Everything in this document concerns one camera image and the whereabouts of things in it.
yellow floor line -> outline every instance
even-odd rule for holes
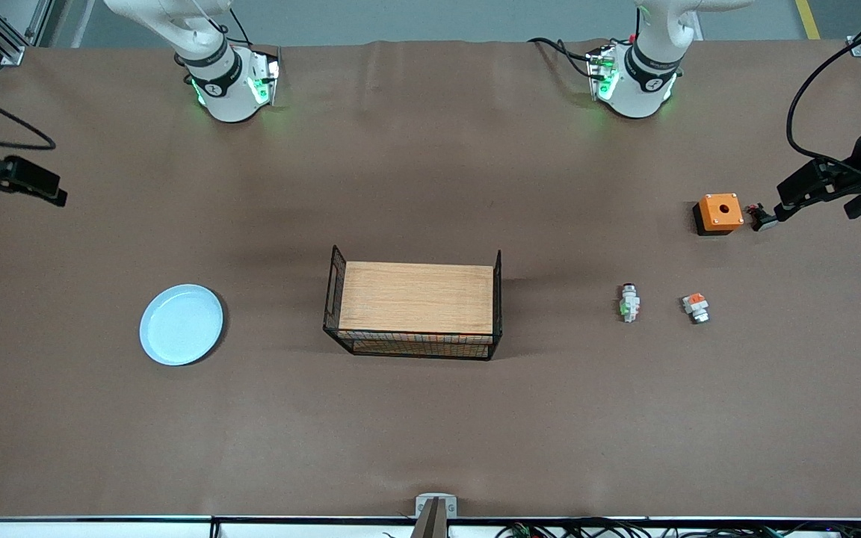
[[[796,0],[796,9],[799,10],[799,18],[803,20],[806,37],[810,40],[819,40],[819,28],[816,28],[816,19],[812,18],[809,0]]]

white plastic connector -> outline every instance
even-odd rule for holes
[[[640,313],[640,298],[636,295],[636,286],[631,283],[623,285],[623,296],[620,299],[620,315],[624,323],[636,321],[636,314]]]
[[[693,295],[688,295],[683,297],[683,310],[693,316],[693,321],[696,321],[698,324],[704,324],[707,321],[710,321],[710,313],[706,311],[707,307],[710,306],[710,303],[707,302],[706,297],[701,294],[694,293]]]

orange box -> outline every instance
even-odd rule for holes
[[[693,205],[697,234],[727,235],[742,226],[742,207],[733,193],[706,194]]]

wooden board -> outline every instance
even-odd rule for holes
[[[342,330],[493,331],[493,267],[348,262]]]

green led light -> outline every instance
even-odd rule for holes
[[[268,102],[268,90],[267,85],[262,81],[254,81],[252,78],[248,78],[250,82],[250,88],[252,88],[252,93],[254,94],[254,101],[257,101],[259,105],[264,105],[264,103]]]
[[[198,83],[194,81],[194,78],[191,79],[191,87],[194,88],[195,94],[198,95],[199,105],[206,106],[205,105],[205,98],[204,98],[204,96],[201,95],[201,90],[198,89]]]
[[[613,88],[616,87],[616,83],[620,81],[618,76],[618,72],[616,69],[611,71],[611,74],[604,78],[600,82],[600,99],[609,99],[613,96]]]

